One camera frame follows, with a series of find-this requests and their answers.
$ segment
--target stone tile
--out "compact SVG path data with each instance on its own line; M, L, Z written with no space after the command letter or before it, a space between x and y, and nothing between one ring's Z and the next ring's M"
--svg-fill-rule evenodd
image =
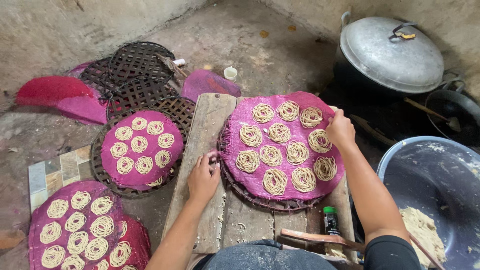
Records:
M51 160L46 160L45 161L45 174L49 175L51 173L60 171L60 156L56 156L52 158Z
M75 176L73 178L70 178L68 180L63 181L63 186L66 186L68 184L71 184L71 183L77 182L77 181L80 181L80 176Z
M80 181L85 179L95 179L93 176L92 163L90 161L78 164L78 172L80 174Z
M40 190L33 194L30 194L30 209L31 211L35 210L37 207L41 206L48 199L47 189Z
M75 153L77 154L77 164L84 163L85 161L90 160L90 149L91 146L88 145L75 150Z
M28 182L30 194L45 189L45 162L39 162L28 167Z
M75 151L60 155L62 179L64 181L79 176Z
M55 191L61 189L63 187L63 181L61 177L61 171L51 173L45 177L47 182L47 191L48 196L52 196Z

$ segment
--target pot lid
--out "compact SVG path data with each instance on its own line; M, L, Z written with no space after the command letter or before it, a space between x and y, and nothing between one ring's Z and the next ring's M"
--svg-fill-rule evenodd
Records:
M403 32L406 38L415 34L414 38L391 38L392 31L402 24L382 17L360 19L343 28L340 48L357 70L383 86L412 94L433 90L442 81L442 55L412 26L401 28L397 34Z

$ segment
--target concrete floor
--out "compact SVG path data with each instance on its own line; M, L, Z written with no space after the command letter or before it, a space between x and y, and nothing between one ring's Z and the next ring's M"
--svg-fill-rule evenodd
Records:
M254 0L237 3L226 0L185 15L143 40L184 58L187 73L211 68L222 74L226 67L235 67L244 96L321 92L333 77L336 45ZM289 31L289 25L296 31ZM262 38L262 30L269 36ZM89 145L99 129L42 109L12 108L0 117L0 231L28 234L27 167ZM148 229L152 251L160 243L173 189L171 183L147 197L123 199L125 212ZM0 250L0 269L28 269L27 246L23 240L13 249Z

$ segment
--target person's right hand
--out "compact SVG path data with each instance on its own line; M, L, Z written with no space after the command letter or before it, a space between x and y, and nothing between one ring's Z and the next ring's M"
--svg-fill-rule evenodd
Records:
M205 154L199 156L187 178L190 191L189 200L205 207L213 197L220 179L220 164L214 166L214 172L210 175L212 167L208 165L210 156Z
M350 119L343 116L343 110L335 112L334 118L328 118L330 122L325 128L328 140L340 151L355 146L355 129Z

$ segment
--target forearm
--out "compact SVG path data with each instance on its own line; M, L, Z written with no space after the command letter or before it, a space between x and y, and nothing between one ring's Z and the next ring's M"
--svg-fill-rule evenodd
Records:
M340 153L355 208L365 231L365 243L387 234L410 242L395 201L357 145L340 149Z
M156 249L146 270L184 270L197 239L198 223L204 206L187 201L170 230Z

